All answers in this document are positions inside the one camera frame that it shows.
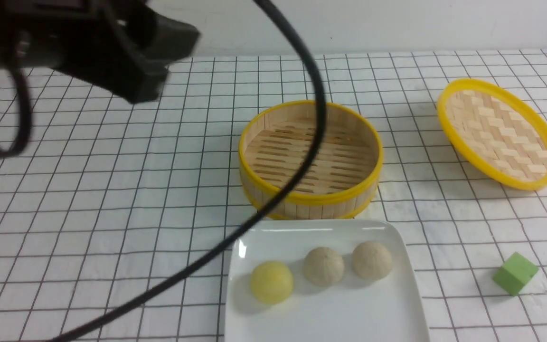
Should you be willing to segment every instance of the bamboo steamer lid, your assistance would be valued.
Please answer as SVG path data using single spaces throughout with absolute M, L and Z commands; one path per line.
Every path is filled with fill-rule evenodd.
M 455 148 L 489 177 L 523 190 L 547 185 L 547 124 L 508 91 L 456 80 L 438 100 L 438 116 Z

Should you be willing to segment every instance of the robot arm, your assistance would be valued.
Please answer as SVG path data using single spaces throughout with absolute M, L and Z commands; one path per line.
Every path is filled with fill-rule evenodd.
M 32 114 L 20 67 L 51 67 L 132 104 L 158 99 L 167 66 L 193 52 L 198 30 L 158 15 L 144 0 L 0 0 L 0 68 L 18 89 L 21 153 Z

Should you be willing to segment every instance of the bamboo steamer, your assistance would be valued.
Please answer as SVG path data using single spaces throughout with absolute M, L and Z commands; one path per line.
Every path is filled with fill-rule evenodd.
M 274 219 L 349 219 L 364 210 L 377 191 L 383 165 L 381 139 L 358 113 L 327 104 L 327 129 L 308 175 L 280 203 Z M 240 178 L 250 203 L 261 208 L 288 182 L 311 145 L 312 100 L 263 111 L 239 141 Z

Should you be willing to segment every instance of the black grid line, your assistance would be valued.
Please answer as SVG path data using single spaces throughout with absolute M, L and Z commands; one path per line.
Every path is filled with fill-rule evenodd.
M 386 160 L 380 180 L 380 189 L 384 190 L 371 202 L 371 212 L 374 219 L 387 218 L 398 224 L 416 274 L 432 277 L 427 286 L 433 287 L 423 296 L 426 306 L 429 301 L 440 305 L 445 302 L 443 314 L 449 317 L 445 318 L 448 326 L 431 324 L 430 329 L 451 329 L 458 338 L 458 331 L 463 329 L 489 328 L 497 337 L 497 329 L 502 327 L 530 327 L 539 341 L 536 327 L 547 326 L 547 320 L 530 316 L 532 304 L 527 301 L 532 296 L 546 298 L 547 285 L 536 286 L 516 298 L 490 293 L 480 277 L 495 267 L 478 262 L 473 253 L 489 248 L 494 253 L 496 249 L 492 257 L 504 260 L 506 253 L 514 249 L 525 251 L 542 269 L 542 281 L 547 282 L 547 190 L 527 194 L 495 183 L 485 186 L 489 178 L 477 173 L 453 149 L 437 125 L 435 102 L 449 82 L 470 76 L 506 87 L 543 112 L 541 116 L 547 120 L 547 49 L 331 55 L 317 56 L 317 61 L 332 101 L 360 112 L 384 141 Z M 21 325 L 17 336 L 6 340 L 26 340 L 35 333 L 33 312 L 60 316 L 62 321 L 56 324 L 61 324 L 59 331 L 63 331 L 81 323 L 79 314 L 87 314 L 87 320 L 94 310 L 110 310 L 116 305 L 113 295 L 116 301 L 120 295 L 114 294 L 115 284 L 135 281 L 153 286 L 169 276 L 162 273 L 158 262 L 182 261 L 178 267 L 186 266 L 206 251 L 209 238 L 213 238 L 211 232 L 227 236 L 241 221 L 238 213 L 247 216 L 253 211 L 243 199 L 237 177 L 241 131 L 257 112 L 280 100 L 312 98 L 309 78 L 296 56 L 189 58 L 170 67 L 169 80 L 158 101 L 134 106 L 58 72 L 26 72 L 30 72 L 37 110 L 35 135 L 26 155 L 0 163 L 0 198 L 9 200 L 6 206 L 0 205 L 0 265 L 10 267 L 9 271 L 0 271 L 5 273 L 0 275 L 0 301 L 4 301 L 2 294 L 8 284 L 36 286 L 37 292 L 26 300 L 30 309 L 0 305 L 0 315 L 26 314 L 24 321 L 16 323 Z M 0 143 L 11 142 L 15 127 L 17 108 L 12 89 L 9 85 L 0 88 Z M 458 189 L 451 191 L 452 186 Z M 203 201 L 200 192 L 217 196 Z M 28 203 L 20 206 L 19 199 L 28 199 Z M 80 200 L 86 203 L 78 205 Z M 509 206 L 506 212 L 491 208 L 498 201 L 504 208 Z M 517 203 L 530 203 L 534 210 L 516 208 Z M 426 213 L 420 212 L 423 206 L 447 214 L 424 217 Z M 457 208 L 473 212 L 465 215 L 456 212 Z M 153 212 L 157 217 L 147 219 Z M 12 218 L 21 219 L 17 228 L 10 224 Z M 44 225 L 46 218 L 51 227 Z M 435 236 L 432 229 L 437 225 L 452 228 L 449 234 L 453 237 Z M 541 225 L 541 230 L 534 232 L 534 225 Z M 416 231 L 404 230 L 408 226 Z M 99 235 L 112 237 L 111 245 L 93 250 L 93 244 L 102 241 L 95 240 L 95 234 L 111 234 Z M 138 240 L 127 241 L 129 236 Z M 126 242 L 140 243 L 143 236 L 149 236 L 145 245 L 125 249 Z M 29 238 L 29 246 L 35 242 L 43 242 L 43 246 L 32 253 L 26 246 Z M 2 251 L 4 240 L 9 242 L 6 251 Z M 65 249 L 69 243 L 76 245 Z M 457 255 L 448 257 L 465 258 L 467 263 L 437 264 L 440 255 L 434 252 L 443 250 L 456 251 Z M 134 322 L 128 334 L 112 337 L 99 331 L 81 340 L 223 340 L 228 255 L 226 252 L 221 257 L 220 265 L 189 278 L 190 282 L 207 284 L 212 294 L 204 292 L 206 288 L 187 288 L 192 285 L 184 282 L 165 294 L 169 302 L 156 298 L 143 306 L 139 322 Z M 122 274 L 122 258 L 144 258 L 141 267 L 148 268 L 148 273 Z M 428 258 L 431 263 L 419 263 L 419 259 Z M 85 268 L 94 266 L 89 262 L 97 259 L 111 260 L 103 265 L 110 265 L 112 272 L 82 275 Z M 12 279 L 15 263 L 29 260 L 37 264 L 47 260 L 46 268 L 40 268 L 35 277 Z M 69 267 L 77 275 L 47 277 L 54 260 L 69 260 Z M 448 284 L 441 273 L 449 276 L 454 271 L 466 277 L 471 274 L 469 281 L 475 283 L 474 288 L 469 292 L 445 292 Z M 85 294 L 74 292 L 69 294 L 68 303 L 52 309 L 36 305 L 47 295 L 43 286 L 85 289 L 93 283 L 103 286 L 102 303 L 79 305 L 86 303 Z M 196 295 L 209 299 L 196 301 Z M 496 308 L 491 306 L 492 299 L 518 301 L 514 310 L 526 315 L 525 324 L 499 324 L 499 312 L 493 311 Z M 484 307 L 482 325 L 460 326 L 465 322 L 458 323 L 454 317 L 469 313 L 449 303 L 475 300 Z M 212 310 L 207 323 L 211 326 L 192 324 L 193 310 L 204 305 Z M 145 310 L 151 308 L 176 310 L 173 312 L 178 314 L 178 325 L 167 329 L 167 335 L 161 335 L 161 330 L 154 335 L 150 329 L 158 327 L 143 322 Z M 186 327 L 195 331 L 185 331 Z

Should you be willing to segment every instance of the white wall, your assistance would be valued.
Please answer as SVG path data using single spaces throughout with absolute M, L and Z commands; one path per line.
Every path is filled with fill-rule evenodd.
M 547 48 L 547 0 L 273 0 L 315 53 Z M 151 0 L 195 25 L 197 54 L 291 54 L 251 0 Z

